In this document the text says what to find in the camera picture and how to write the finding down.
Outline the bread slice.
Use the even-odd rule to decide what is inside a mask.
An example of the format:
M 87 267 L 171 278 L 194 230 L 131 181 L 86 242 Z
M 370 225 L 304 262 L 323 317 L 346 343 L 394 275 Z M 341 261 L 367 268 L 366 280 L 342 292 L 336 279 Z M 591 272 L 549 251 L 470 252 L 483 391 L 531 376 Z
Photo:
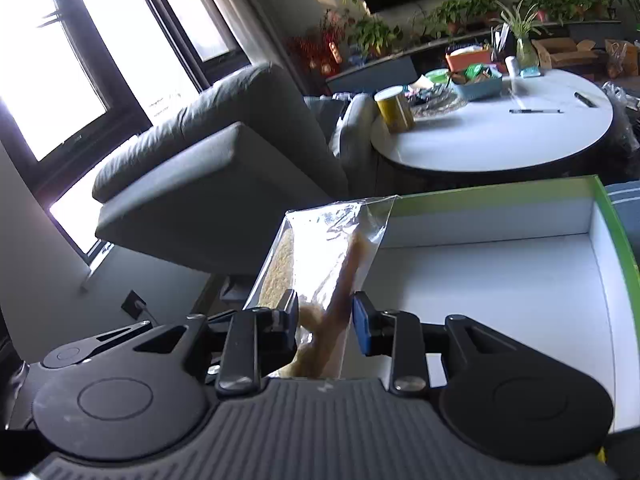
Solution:
M 271 377 L 341 375 L 349 296 L 362 289 L 395 202 L 364 198 L 285 214 L 245 304 L 274 309 L 286 290 L 297 294 L 297 351 Z

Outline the grey sofa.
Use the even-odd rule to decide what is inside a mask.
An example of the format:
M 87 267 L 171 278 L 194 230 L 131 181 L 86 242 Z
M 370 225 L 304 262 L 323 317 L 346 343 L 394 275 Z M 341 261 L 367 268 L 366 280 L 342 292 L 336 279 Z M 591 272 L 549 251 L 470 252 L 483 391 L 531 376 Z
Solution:
M 217 81 L 99 172 L 96 236 L 211 274 L 255 275 L 285 213 L 344 200 L 346 174 L 291 76 Z

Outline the green cardboard box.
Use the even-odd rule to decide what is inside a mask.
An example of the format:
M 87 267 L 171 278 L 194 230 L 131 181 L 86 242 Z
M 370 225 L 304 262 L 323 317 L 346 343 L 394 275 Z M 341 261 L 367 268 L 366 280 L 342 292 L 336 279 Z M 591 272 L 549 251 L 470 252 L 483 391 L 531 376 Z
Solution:
M 599 179 L 398 198 L 363 290 L 423 322 L 463 314 L 596 378 L 639 422 L 639 271 Z

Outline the yellow tin can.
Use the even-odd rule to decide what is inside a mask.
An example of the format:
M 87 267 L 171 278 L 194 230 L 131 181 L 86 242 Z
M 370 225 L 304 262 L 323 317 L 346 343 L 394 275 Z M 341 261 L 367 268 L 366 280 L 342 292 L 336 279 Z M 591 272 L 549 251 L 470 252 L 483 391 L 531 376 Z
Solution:
M 403 133 L 413 128 L 413 114 L 403 86 L 393 86 L 376 92 L 374 100 L 390 133 Z

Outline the black pen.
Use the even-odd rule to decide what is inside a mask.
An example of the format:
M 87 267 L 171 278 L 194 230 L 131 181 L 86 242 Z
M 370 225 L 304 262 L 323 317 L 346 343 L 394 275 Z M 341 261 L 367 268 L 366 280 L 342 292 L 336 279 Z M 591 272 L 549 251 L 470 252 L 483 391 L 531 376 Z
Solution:
M 562 110 L 552 110 L 552 108 L 514 108 L 509 110 L 511 114 L 563 114 Z

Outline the blue plastic basket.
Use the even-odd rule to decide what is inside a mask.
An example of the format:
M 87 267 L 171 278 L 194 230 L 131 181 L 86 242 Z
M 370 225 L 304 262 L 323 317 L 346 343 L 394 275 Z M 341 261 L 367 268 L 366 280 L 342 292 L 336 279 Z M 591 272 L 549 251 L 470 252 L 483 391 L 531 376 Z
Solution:
M 449 78 L 454 91 L 466 102 L 498 96 L 502 89 L 502 73 L 492 65 L 472 64 L 465 70 L 450 72 Z

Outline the round white table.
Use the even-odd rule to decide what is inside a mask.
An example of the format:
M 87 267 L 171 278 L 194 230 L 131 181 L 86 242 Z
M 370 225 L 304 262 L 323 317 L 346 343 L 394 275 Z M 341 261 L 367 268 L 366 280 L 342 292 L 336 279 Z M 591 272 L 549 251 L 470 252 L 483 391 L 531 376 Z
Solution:
M 579 92 L 597 107 L 574 97 Z M 563 114 L 511 114 L 552 108 Z M 498 96 L 438 117 L 419 118 L 403 133 L 373 133 L 378 154 L 399 166 L 446 174 L 484 174 L 559 162 L 597 144 L 613 122 L 613 107 L 593 82 L 565 70 L 536 78 L 506 78 Z

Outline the black marker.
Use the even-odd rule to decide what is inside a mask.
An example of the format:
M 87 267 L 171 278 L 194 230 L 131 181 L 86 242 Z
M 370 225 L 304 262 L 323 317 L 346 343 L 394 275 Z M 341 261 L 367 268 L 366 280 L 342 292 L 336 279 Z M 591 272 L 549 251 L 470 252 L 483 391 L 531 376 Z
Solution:
M 579 92 L 574 92 L 574 97 L 578 99 L 578 101 L 582 102 L 582 104 L 585 104 L 585 106 L 588 106 L 590 108 L 597 107 L 594 102 L 592 102 L 590 99 Z

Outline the spider plant in vase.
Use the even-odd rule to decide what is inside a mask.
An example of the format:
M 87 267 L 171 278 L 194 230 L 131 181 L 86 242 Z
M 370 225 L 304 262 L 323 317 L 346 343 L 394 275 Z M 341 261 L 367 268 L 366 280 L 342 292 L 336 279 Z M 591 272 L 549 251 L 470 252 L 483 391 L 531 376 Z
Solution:
M 536 49 L 530 39 L 531 34 L 540 34 L 542 23 L 538 20 L 538 8 L 529 6 L 523 9 L 521 0 L 513 6 L 497 2 L 500 8 L 499 22 L 508 26 L 515 38 L 516 59 L 522 70 L 539 67 L 540 61 Z

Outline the open cardboard box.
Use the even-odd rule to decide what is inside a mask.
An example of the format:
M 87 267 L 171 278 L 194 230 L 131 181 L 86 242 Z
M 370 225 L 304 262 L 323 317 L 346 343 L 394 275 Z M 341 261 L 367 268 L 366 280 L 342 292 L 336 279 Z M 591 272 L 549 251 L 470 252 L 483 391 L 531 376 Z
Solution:
M 533 40 L 540 65 L 547 70 L 579 65 L 592 65 L 599 61 L 594 50 L 596 43 L 585 39 L 576 42 L 570 37 Z

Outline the wall socket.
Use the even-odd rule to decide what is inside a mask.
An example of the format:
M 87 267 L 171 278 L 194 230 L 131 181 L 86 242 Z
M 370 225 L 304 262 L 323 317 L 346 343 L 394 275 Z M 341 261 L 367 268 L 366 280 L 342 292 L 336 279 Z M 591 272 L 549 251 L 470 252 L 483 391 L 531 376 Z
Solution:
M 130 290 L 122 303 L 122 310 L 134 320 L 140 318 L 145 311 L 145 307 L 145 301 L 134 290 Z

